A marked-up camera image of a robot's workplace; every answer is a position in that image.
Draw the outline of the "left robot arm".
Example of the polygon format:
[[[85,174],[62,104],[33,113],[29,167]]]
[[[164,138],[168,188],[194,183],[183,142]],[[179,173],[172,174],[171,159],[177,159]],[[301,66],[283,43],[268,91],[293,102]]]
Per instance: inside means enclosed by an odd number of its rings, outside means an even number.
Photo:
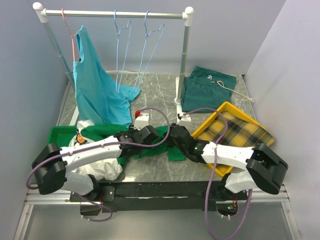
[[[31,173],[41,195],[66,190],[94,201],[100,194],[97,180],[93,175],[81,175],[74,170],[101,160],[138,155],[143,148],[152,146],[158,136],[156,129],[147,125],[140,130],[118,132],[103,140],[79,146],[58,147],[56,143],[50,143],[33,161]]]

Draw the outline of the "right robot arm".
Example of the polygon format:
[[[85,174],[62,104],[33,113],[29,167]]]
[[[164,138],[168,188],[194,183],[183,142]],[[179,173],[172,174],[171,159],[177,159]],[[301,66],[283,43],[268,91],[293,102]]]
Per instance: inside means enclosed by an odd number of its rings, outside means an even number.
[[[194,139],[184,126],[170,126],[168,143],[192,162],[231,166],[239,170],[222,178],[219,195],[228,200],[235,194],[249,189],[277,195],[288,171],[288,164],[264,143],[251,147],[216,144]]]

